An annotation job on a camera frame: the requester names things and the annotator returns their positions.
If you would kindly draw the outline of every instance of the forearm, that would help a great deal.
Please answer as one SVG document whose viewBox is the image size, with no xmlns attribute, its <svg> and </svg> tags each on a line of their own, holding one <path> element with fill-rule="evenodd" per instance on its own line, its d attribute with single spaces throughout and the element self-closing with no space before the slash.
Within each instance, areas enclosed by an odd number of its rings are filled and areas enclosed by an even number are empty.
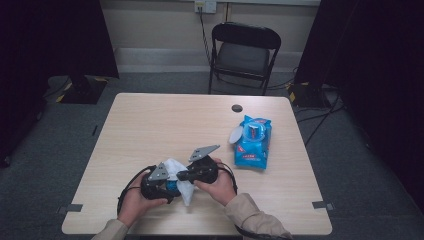
<svg viewBox="0 0 424 240">
<path fill-rule="evenodd" d="M 231 200 L 225 207 L 225 214 L 245 231 L 292 239 L 283 224 L 274 216 L 260 211 L 247 193 L 239 194 Z"/>
<path fill-rule="evenodd" d="M 118 219 L 111 219 L 106 227 L 94 236 L 93 240 L 122 240 L 128 232 L 128 227 Z"/>
</svg>

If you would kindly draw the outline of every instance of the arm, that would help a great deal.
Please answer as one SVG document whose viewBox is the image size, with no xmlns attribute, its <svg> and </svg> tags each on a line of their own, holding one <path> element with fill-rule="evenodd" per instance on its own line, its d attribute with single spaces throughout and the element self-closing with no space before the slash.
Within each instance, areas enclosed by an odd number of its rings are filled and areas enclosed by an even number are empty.
<svg viewBox="0 0 424 240">
<path fill-rule="evenodd" d="M 214 160 L 218 165 L 222 163 L 220 159 Z M 212 184 L 200 181 L 194 183 L 221 203 L 225 207 L 225 214 L 239 228 L 251 233 L 292 239 L 290 232 L 283 227 L 283 224 L 276 217 L 260 211 L 249 194 L 235 193 L 232 180 L 226 172 L 220 170 L 217 180 Z"/>
<path fill-rule="evenodd" d="M 154 207 L 164 205 L 167 199 L 148 200 L 140 192 L 141 179 L 145 175 L 141 174 L 134 182 L 131 183 L 127 194 L 122 203 L 121 211 L 117 219 L 111 219 L 107 222 L 106 227 L 98 233 L 93 239 L 124 239 L 130 227 L 146 212 Z"/>
</svg>

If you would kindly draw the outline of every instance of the chair backrest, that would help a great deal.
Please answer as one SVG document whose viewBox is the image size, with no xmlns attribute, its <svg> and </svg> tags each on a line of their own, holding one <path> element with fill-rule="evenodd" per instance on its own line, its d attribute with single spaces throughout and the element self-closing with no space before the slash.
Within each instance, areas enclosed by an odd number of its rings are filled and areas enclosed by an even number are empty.
<svg viewBox="0 0 424 240">
<path fill-rule="evenodd" d="M 272 29 L 234 22 L 216 25 L 212 29 L 212 41 L 215 40 L 276 50 L 281 46 L 280 36 Z"/>
</svg>

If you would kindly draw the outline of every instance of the wooden table top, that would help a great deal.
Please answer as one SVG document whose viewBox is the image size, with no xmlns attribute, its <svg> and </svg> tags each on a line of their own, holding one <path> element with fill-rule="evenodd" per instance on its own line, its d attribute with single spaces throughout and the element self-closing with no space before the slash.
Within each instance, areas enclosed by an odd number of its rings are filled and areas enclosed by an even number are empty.
<svg viewBox="0 0 424 240">
<path fill-rule="evenodd" d="M 243 111 L 236 113 L 238 104 Z M 234 165 L 228 140 L 244 115 L 271 120 L 266 170 Z M 288 99 L 284 97 L 121 93 L 115 98 L 68 212 L 65 234 L 96 234 L 116 218 L 122 189 L 141 169 L 169 158 L 189 165 L 193 150 L 221 145 L 211 153 L 234 171 L 238 192 L 295 235 L 327 235 L 332 226 Z M 181 197 L 149 211 L 130 229 L 136 235 L 238 235 L 223 207 L 195 189 L 186 207 Z"/>
</svg>

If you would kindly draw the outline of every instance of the blue plastic packaging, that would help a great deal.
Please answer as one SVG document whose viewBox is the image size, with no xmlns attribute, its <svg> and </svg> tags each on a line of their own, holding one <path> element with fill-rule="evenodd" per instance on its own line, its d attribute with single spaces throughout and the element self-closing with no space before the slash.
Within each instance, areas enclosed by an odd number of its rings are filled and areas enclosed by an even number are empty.
<svg viewBox="0 0 424 240">
<path fill-rule="evenodd" d="M 271 140 L 271 120 L 245 115 L 240 126 L 243 127 L 243 131 L 234 147 L 235 165 L 266 169 Z"/>
</svg>

